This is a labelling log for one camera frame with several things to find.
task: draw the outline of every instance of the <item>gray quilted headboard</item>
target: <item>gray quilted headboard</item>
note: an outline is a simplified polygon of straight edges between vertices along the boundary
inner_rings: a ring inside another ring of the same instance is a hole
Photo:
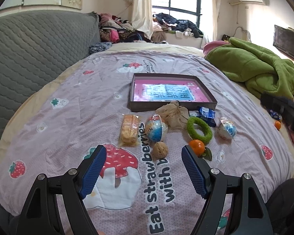
[[[29,96],[99,41],[96,13],[41,10],[0,17],[0,138]]]

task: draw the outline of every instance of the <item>green ring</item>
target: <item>green ring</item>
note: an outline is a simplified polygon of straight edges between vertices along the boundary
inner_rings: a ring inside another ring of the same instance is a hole
[[[201,127],[204,136],[199,135],[194,128],[194,124],[197,124]],[[190,117],[187,121],[187,132],[190,135],[190,137],[192,139],[198,139],[201,140],[205,145],[209,143],[209,141],[212,139],[212,131],[209,127],[209,125],[207,125],[207,123],[197,117]]]

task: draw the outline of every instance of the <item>flat screen tv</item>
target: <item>flat screen tv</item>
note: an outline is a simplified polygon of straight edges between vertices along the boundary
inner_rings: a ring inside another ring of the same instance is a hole
[[[273,46],[294,60],[294,31],[275,25]]]

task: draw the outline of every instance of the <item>walnut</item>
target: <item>walnut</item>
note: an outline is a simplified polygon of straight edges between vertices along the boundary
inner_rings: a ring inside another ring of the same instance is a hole
[[[152,154],[156,158],[165,158],[168,155],[169,149],[168,146],[164,142],[156,142],[153,149]]]

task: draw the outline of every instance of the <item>white curtain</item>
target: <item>white curtain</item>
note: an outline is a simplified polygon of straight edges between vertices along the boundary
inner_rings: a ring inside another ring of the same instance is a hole
[[[201,47],[217,40],[218,14],[221,0],[201,0],[200,30],[204,33]]]
[[[133,0],[132,26],[151,38],[153,33],[151,0]]]

